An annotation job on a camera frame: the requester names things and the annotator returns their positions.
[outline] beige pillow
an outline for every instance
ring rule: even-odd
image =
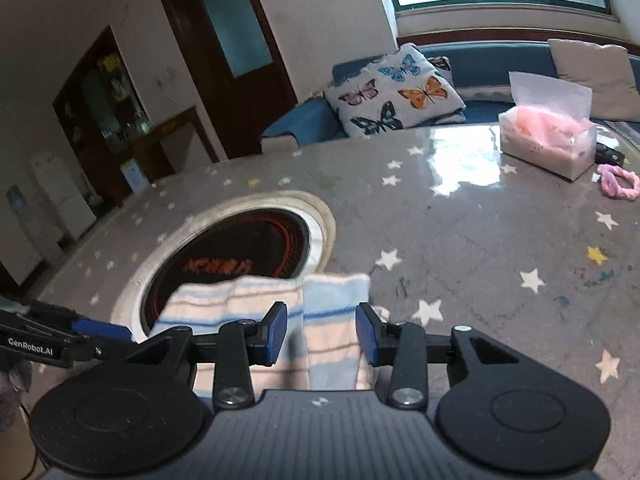
[[[591,117],[640,122],[640,94],[628,51],[618,45],[549,40],[558,77],[593,90]]]

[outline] blue sofa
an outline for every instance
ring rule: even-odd
[[[475,41],[421,47],[426,57],[447,56],[457,90],[486,86],[508,86],[509,72],[530,72],[558,77],[547,43],[533,41]],[[629,56],[640,88],[640,57]],[[334,66],[334,80],[357,72],[370,60],[359,59]],[[498,120],[498,114],[513,103],[466,101],[466,123]],[[640,133],[640,123],[629,123]],[[261,137],[263,152],[296,148],[346,137],[331,107],[321,98],[309,99],[269,126]]]

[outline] hair tie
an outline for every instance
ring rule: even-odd
[[[598,166],[598,173],[602,175],[600,184],[604,194],[612,198],[626,198],[635,200],[640,196],[640,178],[633,171],[626,171],[619,166],[611,166],[610,164],[601,164]],[[631,188],[622,187],[616,180],[616,177],[624,178]]]

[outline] white appliance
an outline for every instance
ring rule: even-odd
[[[95,215],[65,165],[56,156],[41,152],[31,159],[31,167],[66,230],[74,240],[78,240],[94,224]]]

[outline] star-patterned tablecloth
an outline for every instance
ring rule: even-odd
[[[627,156],[640,170],[640,156]],[[335,216],[327,272],[368,273],[370,302],[394,321],[434,333],[472,325],[589,387],[612,413],[597,471],[639,479],[640,203],[603,196],[594,170],[570,184],[503,155],[490,124],[221,162],[129,200],[41,299],[107,320],[140,263],[194,215],[256,192],[304,190]],[[437,399],[446,372],[430,367]]]

